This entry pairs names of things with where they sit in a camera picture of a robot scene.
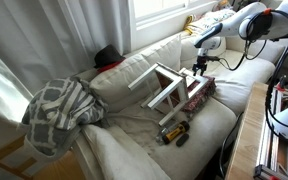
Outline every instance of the wooden floor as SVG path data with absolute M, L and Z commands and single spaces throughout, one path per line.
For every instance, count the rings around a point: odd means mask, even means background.
M 85 180 L 73 152 L 68 151 L 61 159 L 43 168 L 34 180 Z

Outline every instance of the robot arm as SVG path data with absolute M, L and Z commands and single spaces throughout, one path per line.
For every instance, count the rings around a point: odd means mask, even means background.
M 228 37 L 240 36 L 244 40 L 255 41 L 258 39 L 277 39 L 288 35 L 288 18 L 281 14 L 265 11 L 266 6 L 260 2 L 252 3 L 238 11 L 229 19 L 217 23 L 206 30 L 196 40 L 195 47 L 198 48 L 197 61 L 193 65 L 194 75 L 201 70 L 203 75 L 206 70 L 206 63 L 214 60 L 208 57 L 210 49 L 217 48 L 214 36 Z M 284 0 L 276 9 L 288 14 L 288 0 Z
M 206 62 L 209 60 L 207 50 L 215 46 L 206 45 L 208 41 L 214 41 L 213 36 L 237 36 L 247 41 L 255 41 L 258 39 L 279 39 L 288 36 L 288 0 L 284 0 L 276 10 L 265 10 L 262 3 L 252 3 L 247 7 L 240 10 L 231 18 L 218 23 L 202 34 L 197 39 L 195 47 L 198 48 L 197 62 L 193 66 L 194 74 L 196 71 L 201 70 L 201 75 L 206 70 Z M 282 66 L 283 61 L 288 55 L 288 47 L 284 51 L 281 59 L 277 64 L 277 68 L 273 74 L 271 83 L 269 84 L 266 97 L 266 115 L 268 121 L 268 112 L 273 119 L 272 123 L 277 132 L 284 138 L 288 139 L 288 109 L 279 114 L 273 115 L 270 109 L 270 100 L 274 82 L 277 77 L 279 68 Z

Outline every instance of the window frame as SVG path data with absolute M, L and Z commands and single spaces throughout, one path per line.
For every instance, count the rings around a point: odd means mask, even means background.
M 185 3 L 175 5 L 173 7 L 162 9 L 160 11 L 156 11 L 156 12 L 144 15 L 144 16 L 135 17 L 136 27 L 140 28 L 141 26 L 145 26 L 147 24 L 156 22 L 163 18 L 167 18 L 171 15 L 176 15 L 178 13 L 188 11 L 189 9 L 192 9 L 194 7 L 200 6 L 208 2 L 210 1 L 209 0 L 186 0 Z

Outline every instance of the black cable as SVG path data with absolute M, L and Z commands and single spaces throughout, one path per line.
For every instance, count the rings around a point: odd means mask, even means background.
M 224 60 L 226 62 L 226 65 L 227 67 L 221 62 L 221 61 L 218 61 L 220 64 L 222 64 L 222 66 L 224 66 L 226 69 L 230 70 L 230 71 L 235 71 L 237 68 L 240 67 L 240 65 L 242 64 L 243 62 L 243 59 L 244 59 L 244 54 L 242 55 L 241 57 L 241 60 L 238 62 L 238 64 L 236 65 L 235 68 L 231 68 L 230 65 L 228 64 L 227 60 L 225 58 L 220 58 L 220 60 Z
M 234 4 L 235 4 L 235 0 L 233 0 L 233 2 L 232 2 L 232 5 L 231 5 L 231 6 L 234 6 Z
M 283 12 L 283 11 L 279 11 L 279 10 L 271 10 L 271 12 L 274 12 L 274 13 L 279 13 L 283 16 L 285 16 L 286 18 L 288 18 L 288 14 Z M 270 128 L 270 130 L 275 134 L 277 135 L 278 137 L 283 137 L 284 139 L 288 140 L 288 138 L 284 137 L 282 134 L 277 134 L 272 125 L 270 124 L 270 121 L 269 121 L 269 114 L 271 115 L 271 117 L 279 124 L 285 126 L 285 127 L 288 127 L 288 125 L 280 122 L 279 120 L 277 120 L 275 117 L 274 117 L 274 114 L 272 113 L 272 109 L 271 109 L 271 98 L 272 98 L 272 92 L 273 92 L 273 88 L 274 88 L 274 83 L 277 79 L 277 76 L 278 76 L 278 73 L 286 59 L 286 57 L 288 56 L 288 46 L 287 48 L 284 50 L 283 54 L 281 55 L 277 65 L 276 65 L 276 69 L 273 73 L 273 76 L 272 76 L 272 79 L 271 79 L 271 82 L 269 83 L 269 86 L 268 86 L 268 89 L 267 89 L 267 93 L 266 93 L 266 100 L 265 100 L 265 109 L 266 109 L 266 113 L 265 113 L 265 116 L 266 116 L 266 123 L 268 124 L 268 127 Z
M 226 136 L 226 138 L 224 139 L 223 144 L 222 144 L 221 153 L 220 153 L 220 159 L 219 159 L 219 166 L 220 166 L 220 171 L 221 171 L 221 175 L 222 175 L 223 178 L 225 177 L 225 173 L 224 173 L 224 171 L 223 171 L 222 160 L 223 160 L 223 154 L 224 154 L 224 149 L 225 149 L 226 141 L 228 140 L 228 138 L 231 136 L 231 134 L 233 133 L 233 131 L 235 130 L 235 128 L 236 128 L 237 125 L 239 124 L 240 119 L 241 119 L 240 117 L 241 117 L 241 115 L 242 115 L 243 113 L 244 113 L 244 112 L 240 113 L 240 114 L 237 116 L 237 120 L 236 120 L 236 122 L 235 122 L 234 127 L 231 129 L 231 131 L 230 131 L 230 133 L 228 134 L 228 136 Z
M 264 47 L 265 47 L 265 45 L 266 45 L 266 42 L 267 42 L 267 40 L 264 41 L 264 44 L 263 44 L 261 50 L 260 50 L 254 57 L 249 58 L 249 57 L 247 57 L 247 54 L 245 54 L 245 58 L 246 58 L 247 60 L 253 60 L 253 59 L 257 58 L 257 57 L 261 54 L 261 52 L 263 51 L 263 49 L 264 49 Z

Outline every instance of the couch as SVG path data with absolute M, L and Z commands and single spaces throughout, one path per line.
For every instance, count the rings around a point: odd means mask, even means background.
M 196 178 L 244 111 L 252 84 L 269 80 L 274 63 L 284 50 L 280 44 L 267 42 L 258 57 L 244 60 L 236 71 L 227 70 L 219 62 L 209 62 L 204 75 L 215 78 L 216 92 L 189 120 L 188 141 L 182 147 L 175 145 L 177 139 L 159 145 L 155 136 L 164 114 L 161 110 L 140 107 L 149 94 L 146 86 L 134 91 L 127 86 L 156 62 L 174 70 L 191 69 L 197 52 L 194 39 L 181 32 L 125 55 L 122 63 L 105 72 L 98 74 L 92 69 L 78 75 L 90 82 L 90 87 L 110 109 L 104 127 L 84 125 L 73 145 L 86 179 Z M 255 42 L 249 56 L 255 56 L 262 45 L 263 41 Z M 240 38 L 226 37 L 222 38 L 220 48 L 210 54 L 225 58 L 235 67 L 243 48 L 244 41 Z M 181 113 L 173 120 L 183 120 Z

